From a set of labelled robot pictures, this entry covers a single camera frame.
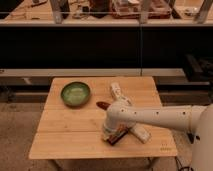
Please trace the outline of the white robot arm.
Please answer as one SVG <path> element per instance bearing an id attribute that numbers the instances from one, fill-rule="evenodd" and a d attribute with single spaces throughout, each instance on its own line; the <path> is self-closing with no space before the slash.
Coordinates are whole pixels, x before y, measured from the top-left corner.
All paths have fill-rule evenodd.
<path id="1" fill-rule="evenodd" d="M 96 105 L 106 111 L 103 138 L 111 145 L 139 123 L 191 133 L 194 144 L 190 171 L 213 171 L 213 104 L 134 107 L 117 100 Z"/>

